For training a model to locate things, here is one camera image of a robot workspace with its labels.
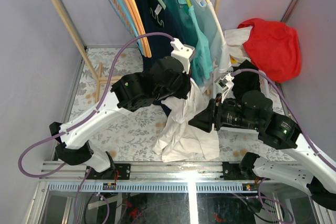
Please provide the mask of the white t shirt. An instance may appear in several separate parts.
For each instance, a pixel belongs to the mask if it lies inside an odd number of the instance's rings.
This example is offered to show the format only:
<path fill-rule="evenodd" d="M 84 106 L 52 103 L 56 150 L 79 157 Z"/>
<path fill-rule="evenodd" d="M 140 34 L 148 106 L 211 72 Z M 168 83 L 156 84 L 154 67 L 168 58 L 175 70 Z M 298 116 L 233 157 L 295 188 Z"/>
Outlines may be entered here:
<path fill-rule="evenodd" d="M 188 124 L 206 108 L 206 100 L 193 79 L 187 99 L 168 97 L 162 104 L 171 111 L 152 148 L 155 154 L 160 155 L 161 161 L 182 161 L 194 154 L 202 154 L 207 161 L 219 157 L 218 133 L 214 130 L 207 133 Z"/>

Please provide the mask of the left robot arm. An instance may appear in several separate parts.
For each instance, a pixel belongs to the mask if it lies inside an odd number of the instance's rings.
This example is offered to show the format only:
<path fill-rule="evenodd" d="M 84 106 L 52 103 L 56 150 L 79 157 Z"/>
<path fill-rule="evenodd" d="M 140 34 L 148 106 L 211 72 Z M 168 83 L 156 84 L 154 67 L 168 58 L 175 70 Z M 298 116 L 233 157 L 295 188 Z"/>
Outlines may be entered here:
<path fill-rule="evenodd" d="M 85 164 L 97 176 L 109 179 L 116 166 L 109 152 L 91 142 L 91 137 L 117 117 L 148 107 L 167 97 L 186 99 L 191 89 L 188 76 L 190 60 L 182 56 L 166 56 L 148 70 L 123 76 L 105 97 L 74 120 L 59 125 L 57 157 L 68 165 Z"/>

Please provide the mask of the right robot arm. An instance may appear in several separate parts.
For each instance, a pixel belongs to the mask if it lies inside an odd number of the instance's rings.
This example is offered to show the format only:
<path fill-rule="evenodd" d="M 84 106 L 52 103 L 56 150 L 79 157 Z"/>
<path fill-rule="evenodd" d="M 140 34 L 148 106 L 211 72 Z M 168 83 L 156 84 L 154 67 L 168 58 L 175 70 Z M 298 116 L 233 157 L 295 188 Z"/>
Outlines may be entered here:
<path fill-rule="evenodd" d="M 302 169 L 273 163 L 258 154 L 248 152 L 239 165 L 245 179 L 254 176 L 269 178 L 294 187 L 319 205 L 335 210 L 335 170 L 326 165 L 313 151 L 298 124 L 291 118 L 276 113 L 272 100 L 257 90 L 246 92 L 241 103 L 235 99 L 211 99 L 206 109 L 195 115 L 189 125 L 204 132 L 222 127 L 255 130 L 264 144 L 281 150 L 300 162 Z"/>

